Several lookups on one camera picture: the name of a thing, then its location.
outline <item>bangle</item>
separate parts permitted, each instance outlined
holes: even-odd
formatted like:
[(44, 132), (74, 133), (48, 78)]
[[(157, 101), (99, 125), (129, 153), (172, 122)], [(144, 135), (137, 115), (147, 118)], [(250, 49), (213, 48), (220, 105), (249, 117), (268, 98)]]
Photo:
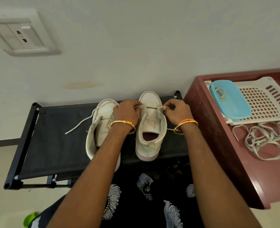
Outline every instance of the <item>bangle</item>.
[(180, 127), (181, 125), (183, 125), (183, 124), (185, 124), (185, 123), (189, 123), (189, 122), (194, 122), (194, 123), (196, 123), (197, 126), (198, 126), (198, 122), (196, 122), (194, 119), (185, 119), (185, 120), (181, 121), (181, 122), (178, 124), (178, 126), (176, 126), (176, 127), (174, 128), (174, 133), (175, 133), (175, 134), (184, 135), (184, 133), (181, 132), (181, 129), (180, 129), (179, 127)]
[(133, 131), (129, 132), (128, 134), (133, 134), (133, 133), (135, 133), (136, 127), (134, 126), (133, 123), (131, 123), (131, 122), (129, 122), (129, 121), (117, 120), (117, 121), (113, 121), (113, 122), (111, 123), (111, 127), (112, 127), (113, 124), (116, 123), (116, 122), (123, 122), (123, 123), (129, 124), (129, 125), (132, 126), (134, 129), (133, 129)]

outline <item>forearm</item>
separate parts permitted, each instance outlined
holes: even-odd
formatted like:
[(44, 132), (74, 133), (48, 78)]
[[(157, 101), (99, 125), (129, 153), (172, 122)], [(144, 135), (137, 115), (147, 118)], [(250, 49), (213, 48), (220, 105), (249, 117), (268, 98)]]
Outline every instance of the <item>forearm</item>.
[(195, 123), (182, 125), (196, 198), (206, 227), (261, 227), (222, 170)]
[(130, 126), (115, 123), (47, 228), (99, 227), (116, 163)]

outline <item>black fabric shelf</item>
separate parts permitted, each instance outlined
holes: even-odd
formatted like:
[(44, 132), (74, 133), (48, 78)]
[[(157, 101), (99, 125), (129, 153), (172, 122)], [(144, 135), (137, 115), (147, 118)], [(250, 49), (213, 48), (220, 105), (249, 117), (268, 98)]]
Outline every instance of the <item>black fabric shelf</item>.
[[(182, 99), (178, 91), (175, 96)], [(160, 99), (164, 104), (171, 98), (174, 96)], [(4, 188), (25, 188), (21, 180), (34, 177), (51, 176), (50, 179), (53, 179), (57, 175), (55, 180), (58, 181), (80, 176), (90, 162), (85, 150), (85, 141), (92, 119), (84, 121), (69, 134), (65, 133), (90, 116), (97, 105), (98, 103), (41, 107), (34, 103)], [(168, 128), (174, 128), (172, 123), (167, 123)], [(188, 162), (188, 158), (183, 158), (188, 156), (184, 136), (174, 134), (171, 130), (167, 131), (159, 155), (152, 162), (138, 159), (135, 153), (135, 138), (136, 134), (128, 135), (123, 143), (118, 173), (126, 170), (164, 169), (179, 163), (178, 159)], [(54, 180), (49, 180), (49, 184), (53, 188)]]

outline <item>floor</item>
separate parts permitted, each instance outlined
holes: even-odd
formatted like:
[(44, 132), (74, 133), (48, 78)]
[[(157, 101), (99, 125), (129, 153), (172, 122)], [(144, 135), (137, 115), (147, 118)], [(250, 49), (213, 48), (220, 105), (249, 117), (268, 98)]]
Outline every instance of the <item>floor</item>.
[[(0, 147), (0, 228), (22, 228), (23, 220), (28, 214), (44, 210), (69, 191), (67, 188), (4, 190), (3, 184), (16, 147)], [(46, 177), (41, 177), (25, 183), (46, 183), (46, 180)], [(252, 211), (263, 228), (280, 227), (280, 202), (273, 203), (270, 210)]]

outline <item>shoe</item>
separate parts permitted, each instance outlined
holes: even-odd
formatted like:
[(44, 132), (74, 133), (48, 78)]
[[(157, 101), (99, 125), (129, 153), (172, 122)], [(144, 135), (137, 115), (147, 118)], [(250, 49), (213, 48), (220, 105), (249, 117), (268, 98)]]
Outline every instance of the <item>shoe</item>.
[[(110, 129), (111, 123), (114, 121), (115, 115), (113, 108), (119, 105), (113, 99), (104, 99), (101, 101), (96, 109), (93, 111), (92, 124), (89, 127), (87, 138), (86, 138), (86, 153), (90, 160), (93, 159), (94, 155), (98, 151), (98, 147), (102, 145)], [(120, 166), (121, 153), (117, 161), (116, 169)]]
[(136, 155), (142, 161), (157, 158), (161, 143), (166, 134), (166, 118), (158, 95), (152, 91), (144, 92), (139, 101), (143, 104), (137, 126)]

